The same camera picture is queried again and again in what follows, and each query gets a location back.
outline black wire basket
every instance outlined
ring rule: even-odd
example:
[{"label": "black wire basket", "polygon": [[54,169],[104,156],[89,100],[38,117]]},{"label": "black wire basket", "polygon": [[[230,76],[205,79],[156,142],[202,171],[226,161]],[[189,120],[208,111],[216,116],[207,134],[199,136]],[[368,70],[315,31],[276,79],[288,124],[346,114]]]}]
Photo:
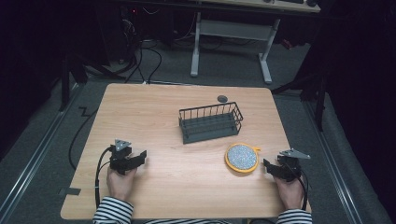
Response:
[{"label": "black wire basket", "polygon": [[183,144],[237,135],[243,116],[235,102],[179,110]]}]

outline gray speckled disc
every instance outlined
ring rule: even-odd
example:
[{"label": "gray speckled disc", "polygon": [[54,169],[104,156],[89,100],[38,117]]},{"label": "gray speckled disc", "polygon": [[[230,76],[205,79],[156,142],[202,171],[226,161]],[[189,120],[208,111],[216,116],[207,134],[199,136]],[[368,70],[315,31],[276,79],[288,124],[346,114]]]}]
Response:
[{"label": "gray speckled disc", "polygon": [[227,153],[228,161],[240,170],[248,170],[256,164],[256,153],[251,147],[236,145]]}]

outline yellow rim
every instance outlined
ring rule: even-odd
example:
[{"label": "yellow rim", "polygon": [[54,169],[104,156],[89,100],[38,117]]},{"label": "yellow rim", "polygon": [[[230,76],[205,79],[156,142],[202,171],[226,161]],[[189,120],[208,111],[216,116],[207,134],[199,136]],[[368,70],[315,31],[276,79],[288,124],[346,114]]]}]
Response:
[{"label": "yellow rim", "polygon": [[[246,146],[246,147],[250,147],[251,149],[253,149],[254,153],[256,154],[256,163],[255,163],[250,169],[247,169],[247,170],[238,169],[237,167],[235,167],[234,165],[232,165],[232,164],[230,163],[230,161],[228,160],[228,151],[230,151],[230,149],[231,149],[232,147],[234,147],[234,146],[240,146],[240,145]],[[260,151],[260,148],[259,148],[259,147],[252,147],[252,146],[250,146],[250,145],[248,145],[248,144],[246,144],[246,143],[235,143],[235,144],[230,145],[230,146],[228,147],[227,151],[225,152],[225,155],[224,155],[225,162],[227,163],[227,165],[228,165],[230,168],[232,168],[232,169],[235,170],[236,172],[239,172],[239,173],[249,173],[249,172],[254,171],[254,170],[257,168],[257,166],[259,165],[259,155],[258,155],[258,153],[257,153],[258,151]]]}]

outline forearm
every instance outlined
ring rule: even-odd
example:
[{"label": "forearm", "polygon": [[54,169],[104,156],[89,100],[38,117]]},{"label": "forearm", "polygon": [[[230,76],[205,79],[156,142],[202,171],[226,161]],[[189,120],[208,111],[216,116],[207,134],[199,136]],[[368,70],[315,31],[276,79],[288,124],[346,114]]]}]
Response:
[{"label": "forearm", "polygon": [[276,224],[295,224],[295,223],[311,224],[312,223],[311,214],[301,209],[287,210],[279,214]]},{"label": "forearm", "polygon": [[93,223],[130,224],[134,207],[116,198],[105,197],[93,216]]}]

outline person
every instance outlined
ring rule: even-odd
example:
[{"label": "person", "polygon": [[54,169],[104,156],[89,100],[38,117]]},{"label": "person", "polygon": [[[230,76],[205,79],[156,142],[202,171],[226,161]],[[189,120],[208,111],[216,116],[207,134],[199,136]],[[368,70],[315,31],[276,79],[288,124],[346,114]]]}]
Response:
[{"label": "person", "polygon": [[[104,197],[99,204],[92,221],[94,224],[102,223],[131,223],[131,216],[134,207],[128,203],[132,193],[134,175],[137,168],[133,169],[126,175],[120,175],[117,171],[108,167],[107,169],[107,186],[110,196]],[[274,177],[279,191],[279,197],[285,206],[286,211],[279,214],[277,224],[291,223],[312,223],[311,214],[301,210],[301,201],[304,197],[304,190],[297,179],[291,182]],[[146,222],[154,223],[183,223],[190,222],[191,219],[157,219]],[[194,219],[193,223],[219,223],[226,224],[221,220]]]}]

